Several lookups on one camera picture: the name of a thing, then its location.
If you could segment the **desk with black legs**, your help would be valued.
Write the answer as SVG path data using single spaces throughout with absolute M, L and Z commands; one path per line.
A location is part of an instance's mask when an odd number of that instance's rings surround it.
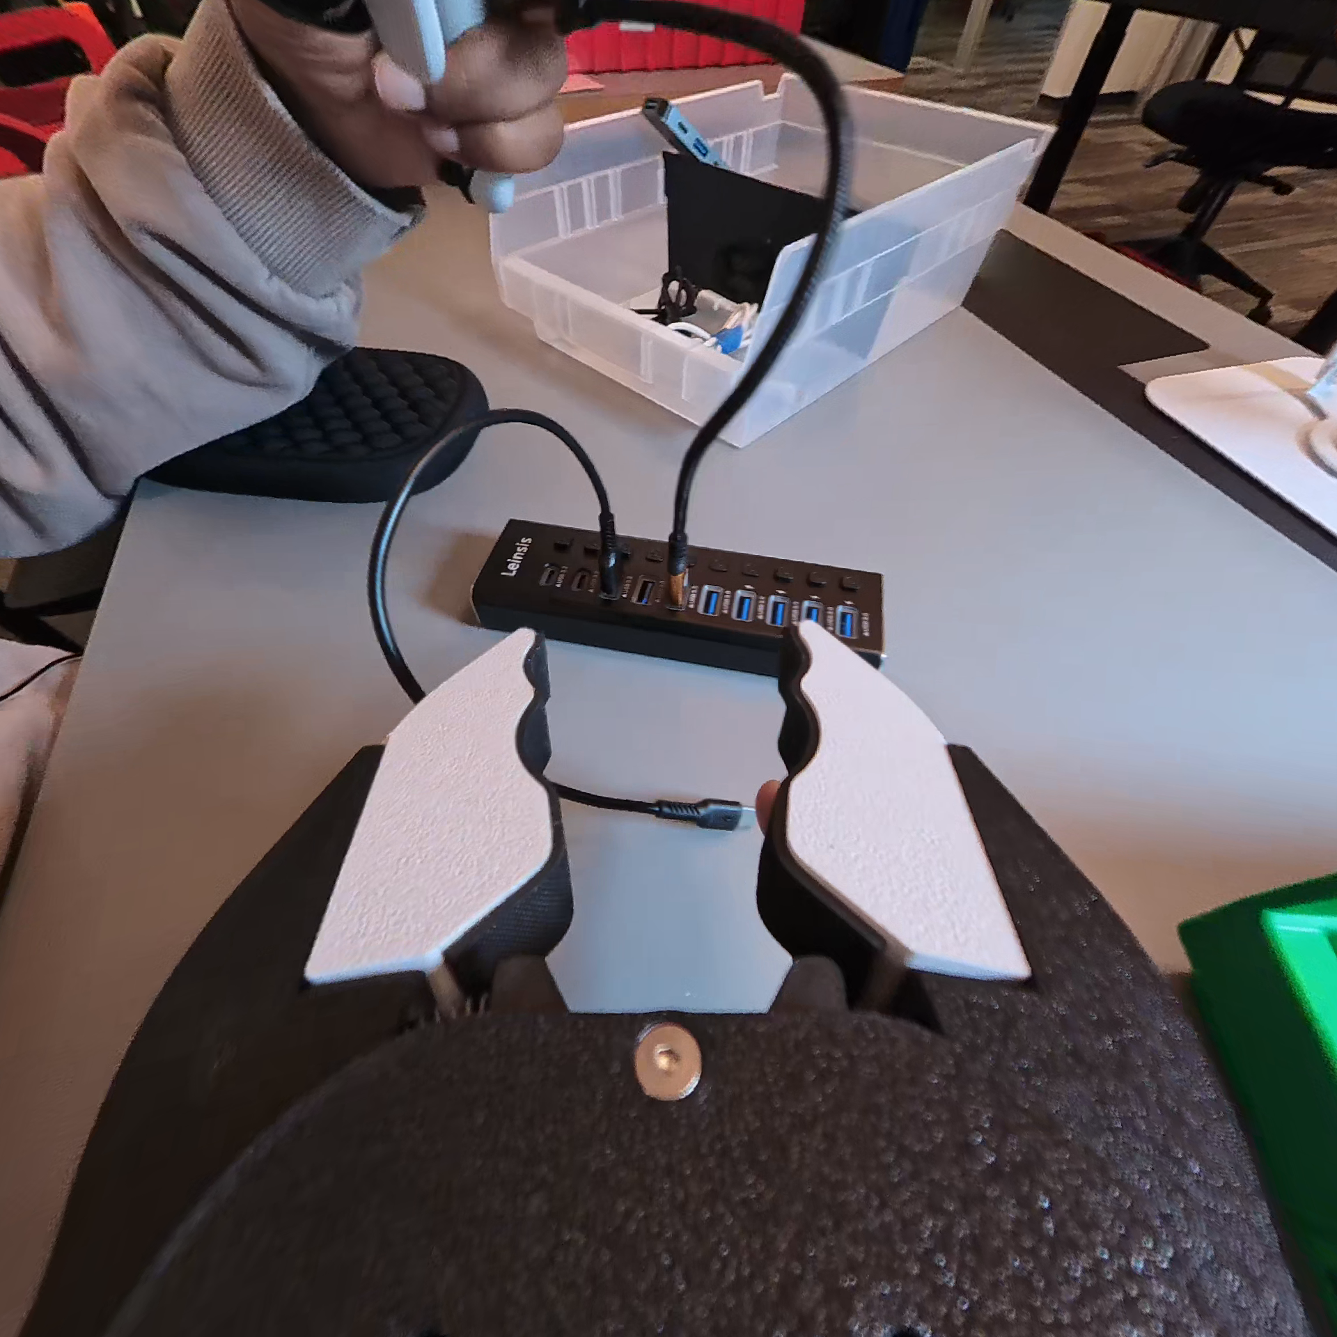
M 1252 26 L 1294 38 L 1312 55 L 1334 55 L 1334 1 L 1107 1 L 1105 18 L 1060 110 L 1053 138 L 1031 172 L 1022 197 L 1027 209 L 1048 213 L 1053 206 L 1135 11 L 1171 14 L 1219 26 Z

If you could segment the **red plastic bin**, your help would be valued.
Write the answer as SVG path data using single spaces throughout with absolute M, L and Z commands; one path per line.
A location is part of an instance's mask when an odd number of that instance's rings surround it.
M 740 43 L 697 35 L 648 22 L 603 22 L 566 35 L 570 72 L 714 69 L 766 63 Z

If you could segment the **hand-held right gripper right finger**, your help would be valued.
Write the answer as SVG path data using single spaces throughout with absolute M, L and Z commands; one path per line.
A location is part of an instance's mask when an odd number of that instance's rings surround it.
M 947 744 L 816 623 L 780 656 L 781 791 L 761 924 L 790 957 L 770 1006 L 895 1006 L 908 978 L 1022 985 L 1031 966 Z

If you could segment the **green plastic bin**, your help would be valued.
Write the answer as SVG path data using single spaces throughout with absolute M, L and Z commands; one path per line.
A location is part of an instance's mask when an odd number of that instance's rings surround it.
M 1178 939 L 1287 1227 L 1334 1256 L 1334 874 L 1190 915 Z

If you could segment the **white document stand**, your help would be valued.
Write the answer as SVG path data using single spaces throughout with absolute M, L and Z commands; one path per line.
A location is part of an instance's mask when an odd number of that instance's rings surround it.
M 1146 383 L 1146 400 L 1334 537 L 1334 351 L 1237 363 Z

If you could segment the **person's left hand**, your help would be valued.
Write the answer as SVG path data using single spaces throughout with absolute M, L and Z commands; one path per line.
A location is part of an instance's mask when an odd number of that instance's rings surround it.
M 226 8 L 293 119 L 367 193 L 421 191 L 445 160 L 530 175 L 561 149 L 566 46 L 549 1 L 494 1 L 431 86 L 385 60 L 367 31 L 304 24 L 267 1 Z

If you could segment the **red plastic crate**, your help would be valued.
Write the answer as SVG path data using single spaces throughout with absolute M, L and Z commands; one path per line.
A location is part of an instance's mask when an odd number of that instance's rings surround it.
M 69 83 L 101 72 L 112 55 L 86 1 L 1 1 L 1 179 L 40 169 Z

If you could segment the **black multi-port usb hub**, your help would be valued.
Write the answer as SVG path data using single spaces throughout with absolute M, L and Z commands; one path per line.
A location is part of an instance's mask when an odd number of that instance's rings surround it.
M 619 541 L 619 597 L 599 590 L 597 533 L 514 518 L 473 582 L 476 623 L 549 641 L 777 676 L 789 629 L 822 625 L 885 659 L 885 576 L 872 570 L 695 546 L 686 605 L 665 596 L 665 543 Z

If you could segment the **black wrist rest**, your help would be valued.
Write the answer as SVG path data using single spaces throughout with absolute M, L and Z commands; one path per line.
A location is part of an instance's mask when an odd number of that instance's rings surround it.
M 489 410 L 458 360 L 355 348 L 289 409 L 169 459 L 147 480 L 194 493 L 380 504 L 423 453 Z

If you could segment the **clear plastic bin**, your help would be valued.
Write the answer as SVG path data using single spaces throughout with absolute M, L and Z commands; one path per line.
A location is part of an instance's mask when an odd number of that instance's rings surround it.
M 761 387 L 723 430 L 736 447 L 781 425 L 957 308 L 1051 131 L 1002 115 L 846 86 L 847 216 L 822 279 Z M 731 78 L 677 100 L 729 169 L 819 197 L 827 138 L 794 74 Z M 659 308 L 665 269 L 662 154 L 641 108 L 566 129 L 558 157 L 491 217 L 504 305 L 539 339 L 703 425 L 772 334 L 811 237 L 789 242 L 761 305 L 714 290 Z

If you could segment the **black bin divider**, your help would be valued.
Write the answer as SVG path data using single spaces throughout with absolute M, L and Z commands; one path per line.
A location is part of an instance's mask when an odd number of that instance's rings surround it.
M 659 308 L 714 290 L 761 305 L 780 251 L 819 231 L 822 201 L 752 175 L 719 169 L 665 149 L 665 269 Z

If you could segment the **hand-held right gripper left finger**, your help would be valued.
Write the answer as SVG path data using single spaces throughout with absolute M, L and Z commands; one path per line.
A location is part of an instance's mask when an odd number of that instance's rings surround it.
M 310 987 L 423 975 L 475 1006 L 572 922 L 558 797 L 546 778 L 546 641 L 515 629 L 389 732 L 304 961 Z

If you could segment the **person's left forearm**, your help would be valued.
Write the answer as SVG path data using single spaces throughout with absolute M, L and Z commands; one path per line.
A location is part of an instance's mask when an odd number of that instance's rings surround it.
M 304 397 L 423 213 L 313 146 L 224 1 L 77 76 L 43 169 L 1 182 L 1 556 L 84 541 L 139 476 Z

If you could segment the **black office chair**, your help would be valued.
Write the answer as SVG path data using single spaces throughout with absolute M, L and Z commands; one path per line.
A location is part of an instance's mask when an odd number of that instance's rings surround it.
M 1223 257 L 1206 234 L 1239 185 L 1287 196 L 1294 184 L 1278 169 L 1312 169 L 1312 158 L 1326 158 L 1305 113 L 1227 81 L 1186 78 L 1156 90 L 1140 122 L 1168 143 L 1146 165 L 1186 165 L 1195 179 L 1178 200 L 1186 224 L 1171 237 L 1135 238 L 1130 247 L 1193 290 L 1202 289 L 1204 276 L 1240 290 L 1252 299 L 1248 318 L 1268 324 L 1273 292 Z

